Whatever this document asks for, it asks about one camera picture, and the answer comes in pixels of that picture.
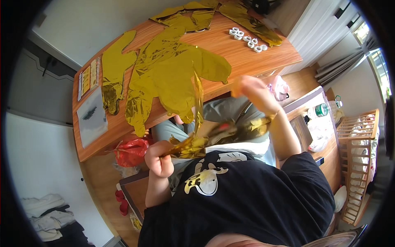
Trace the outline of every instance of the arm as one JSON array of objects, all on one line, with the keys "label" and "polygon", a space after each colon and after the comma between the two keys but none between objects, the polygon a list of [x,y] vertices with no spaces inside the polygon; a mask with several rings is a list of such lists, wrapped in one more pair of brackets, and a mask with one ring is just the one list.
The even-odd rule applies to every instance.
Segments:
[{"label": "arm", "polygon": [[171,198],[169,180],[173,174],[174,166],[170,155],[159,158],[169,151],[173,145],[168,141],[159,141],[150,146],[145,154],[145,162],[150,168],[148,178],[148,189],[145,196],[145,206],[153,207],[167,202]]},{"label": "arm", "polygon": [[279,160],[285,160],[292,155],[301,153],[299,140],[288,121],[287,115],[267,89],[266,85],[258,78],[243,76],[232,89],[232,96],[245,95],[254,106],[266,115],[277,116],[270,124],[270,141]]}]

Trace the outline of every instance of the cartoon print on t-shirt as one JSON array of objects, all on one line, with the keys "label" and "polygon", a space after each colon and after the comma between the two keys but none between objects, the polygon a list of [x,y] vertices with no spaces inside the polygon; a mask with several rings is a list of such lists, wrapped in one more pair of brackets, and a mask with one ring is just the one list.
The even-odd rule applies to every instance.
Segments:
[{"label": "cartoon print on t-shirt", "polygon": [[[247,156],[245,156],[242,153],[239,152],[231,152],[231,153],[220,153],[219,159],[217,162],[223,162],[223,161],[244,161],[247,160]],[[188,178],[185,183],[185,188],[184,191],[186,194],[189,194],[189,191],[191,190],[192,187],[195,187],[196,190],[204,195],[204,196],[212,196],[215,194],[215,192],[218,189],[218,180],[217,180],[217,174],[223,174],[228,171],[227,168],[218,168],[216,167],[213,163],[209,163],[208,170],[203,169],[203,162],[204,159],[201,159],[196,165],[195,165],[195,174]]]},{"label": "cartoon print on t-shirt", "polygon": [[239,152],[231,152],[231,153],[219,153],[218,156],[220,157],[217,162],[223,162],[223,161],[246,161],[247,156],[245,154],[239,153]]}]

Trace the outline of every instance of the black t-shirt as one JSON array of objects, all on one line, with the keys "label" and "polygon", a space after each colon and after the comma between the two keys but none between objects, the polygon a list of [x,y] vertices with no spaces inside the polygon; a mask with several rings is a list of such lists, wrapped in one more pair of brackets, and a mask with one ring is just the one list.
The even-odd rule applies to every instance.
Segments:
[{"label": "black t-shirt", "polygon": [[214,151],[185,169],[170,201],[145,210],[138,246],[204,247],[221,233],[301,246],[323,236],[334,210],[307,152],[279,170],[246,153]]}]

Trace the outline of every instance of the wooden crib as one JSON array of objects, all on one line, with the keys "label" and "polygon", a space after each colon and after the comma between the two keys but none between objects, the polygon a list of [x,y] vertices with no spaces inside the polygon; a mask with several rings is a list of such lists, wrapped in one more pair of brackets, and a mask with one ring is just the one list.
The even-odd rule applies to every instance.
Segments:
[{"label": "wooden crib", "polygon": [[342,184],[347,187],[341,219],[356,226],[364,212],[369,178],[372,178],[372,142],[376,138],[379,110],[365,112],[356,117],[345,117],[336,131],[339,136],[342,166]]}]

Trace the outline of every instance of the clothes pile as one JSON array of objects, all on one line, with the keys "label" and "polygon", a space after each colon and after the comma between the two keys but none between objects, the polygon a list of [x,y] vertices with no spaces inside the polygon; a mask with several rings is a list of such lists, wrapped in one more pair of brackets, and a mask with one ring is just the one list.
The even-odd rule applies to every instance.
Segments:
[{"label": "clothes pile", "polygon": [[21,203],[37,235],[48,246],[94,246],[88,244],[84,228],[72,212],[66,211],[70,206],[59,194],[22,199]]}]

